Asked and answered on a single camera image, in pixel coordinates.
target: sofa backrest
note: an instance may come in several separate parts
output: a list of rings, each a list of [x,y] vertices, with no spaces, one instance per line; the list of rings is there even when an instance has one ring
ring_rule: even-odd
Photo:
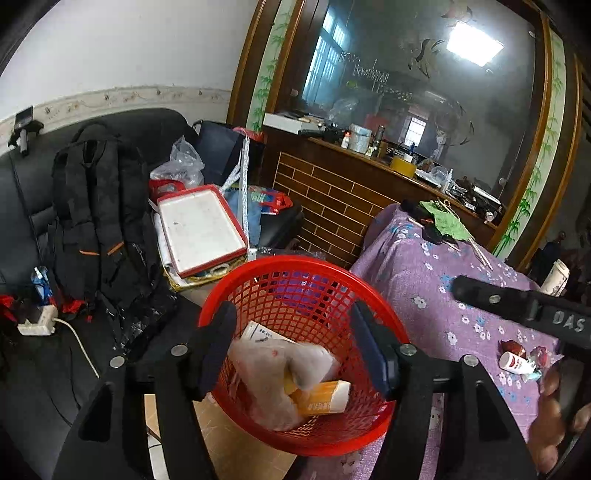
[[[48,134],[32,136],[29,155],[17,150],[0,156],[0,293],[30,284],[41,264],[47,227],[55,218],[51,205],[51,169],[56,153],[85,124],[100,120],[136,145],[151,170],[168,161],[172,144],[182,135],[195,145],[197,134],[173,110],[131,110],[85,120]]]

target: metal bolt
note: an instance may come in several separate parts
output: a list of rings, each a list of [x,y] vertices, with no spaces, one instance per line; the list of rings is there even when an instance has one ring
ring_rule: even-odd
[[[404,345],[400,346],[400,353],[406,356],[413,356],[417,353],[417,347],[415,347],[412,343],[405,343]]]
[[[474,355],[466,355],[464,363],[469,367],[475,367],[478,365],[478,359]]]
[[[183,345],[182,343],[180,345],[175,345],[170,349],[170,353],[173,354],[173,356],[183,356],[188,351],[189,349],[187,345]]]
[[[111,366],[111,368],[119,368],[122,367],[125,364],[125,358],[122,356],[114,356],[111,361],[109,362],[109,365]]]

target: black backpack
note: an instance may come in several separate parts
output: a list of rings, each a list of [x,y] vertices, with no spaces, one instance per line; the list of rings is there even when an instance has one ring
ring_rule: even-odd
[[[58,306],[83,300],[92,315],[102,305],[129,350],[176,304],[163,281],[139,150],[104,124],[84,126],[54,160],[53,206],[44,265]]]

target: purple fabric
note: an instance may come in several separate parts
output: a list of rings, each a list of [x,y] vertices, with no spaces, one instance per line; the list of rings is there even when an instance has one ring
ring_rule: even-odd
[[[537,414],[538,385],[524,383],[498,365],[500,340],[516,340],[530,352],[540,345],[554,352],[556,340],[534,330],[502,320],[454,300],[449,292],[452,279],[467,275],[497,286],[521,290],[535,288],[490,253],[493,271],[485,269],[472,247],[460,242],[460,252],[446,244],[434,245],[421,237],[421,228],[408,215],[391,205],[372,222],[363,253],[351,272],[373,286],[392,306],[411,341],[437,358],[458,360],[472,353],[484,364],[509,405],[522,434]],[[441,436],[442,397],[435,395],[421,480],[435,474]],[[383,438],[342,457],[310,458],[301,480],[367,480],[374,468]]]

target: red plastic basket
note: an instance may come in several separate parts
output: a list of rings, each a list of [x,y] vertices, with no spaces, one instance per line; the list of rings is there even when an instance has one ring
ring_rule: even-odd
[[[385,402],[373,388],[355,345],[349,309],[357,299],[363,300],[377,321],[390,327],[401,342],[408,342],[400,320],[374,289],[327,262],[296,256],[269,257],[242,265],[222,279],[203,306],[200,326],[211,321],[223,301],[232,301],[238,310],[235,338],[254,320],[291,340],[318,343],[339,359],[338,379],[351,383],[344,413],[312,417],[289,432],[272,432],[249,418],[239,398],[230,397],[228,388],[234,368],[226,358],[212,392],[223,411],[262,442],[296,455],[343,455],[383,435],[394,403]]]

